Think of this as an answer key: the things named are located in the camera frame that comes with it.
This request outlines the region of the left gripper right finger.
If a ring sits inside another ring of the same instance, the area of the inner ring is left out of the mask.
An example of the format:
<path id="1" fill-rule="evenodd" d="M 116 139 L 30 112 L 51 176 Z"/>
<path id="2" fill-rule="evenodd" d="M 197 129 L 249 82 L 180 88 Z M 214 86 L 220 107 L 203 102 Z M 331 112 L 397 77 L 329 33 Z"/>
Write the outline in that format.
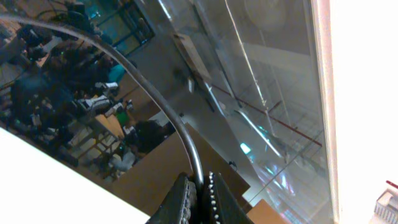
<path id="1" fill-rule="evenodd" d="M 220 173 L 209 172 L 201 196 L 201 218 L 206 224 L 253 224 Z"/>

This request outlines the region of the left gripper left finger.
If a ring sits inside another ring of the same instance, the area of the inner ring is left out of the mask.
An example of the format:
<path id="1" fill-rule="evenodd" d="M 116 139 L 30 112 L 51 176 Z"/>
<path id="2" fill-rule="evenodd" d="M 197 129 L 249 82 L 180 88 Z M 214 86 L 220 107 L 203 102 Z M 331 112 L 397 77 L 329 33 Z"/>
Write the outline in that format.
<path id="1" fill-rule="evenodd" d="M 147 224 L 189 224 L 197 205 L 197 189 L 186 173 L 178 175 L 157 211 Z"/>

